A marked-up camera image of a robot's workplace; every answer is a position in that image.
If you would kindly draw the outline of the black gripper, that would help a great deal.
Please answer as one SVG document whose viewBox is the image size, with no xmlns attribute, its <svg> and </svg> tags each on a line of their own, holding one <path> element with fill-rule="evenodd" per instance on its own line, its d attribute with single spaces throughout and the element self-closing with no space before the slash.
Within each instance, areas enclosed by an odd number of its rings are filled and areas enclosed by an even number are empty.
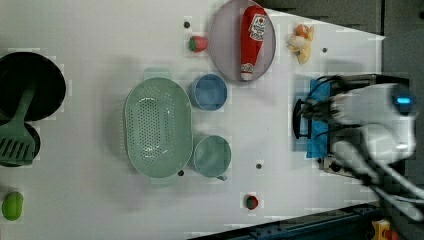
<svg viewBox="0 0 424 240">
<path fill-rule="evenodd" d="M 304 105 L 304 117 L 310 120 L 329 122 L 333 120 L 335 111 L 331 109 L 331 100 L 318 101 L 309 98 Z"/>
</svg>

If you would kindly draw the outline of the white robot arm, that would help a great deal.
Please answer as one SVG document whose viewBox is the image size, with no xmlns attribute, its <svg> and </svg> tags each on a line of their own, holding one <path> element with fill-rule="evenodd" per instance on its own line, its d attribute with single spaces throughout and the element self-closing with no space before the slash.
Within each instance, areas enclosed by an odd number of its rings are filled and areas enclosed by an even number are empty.
<svg viewBox="0 0 424 240">
<path fill-rule="evenodd" d="M 423 190 L 391 165 L 412 156 L 416 99 L 408 86 L 373 84 L 323 100 L 309 97 L 298 114 L 331 126 L 330 155 L 390 208 L 423 221 Z"/>
</svg>

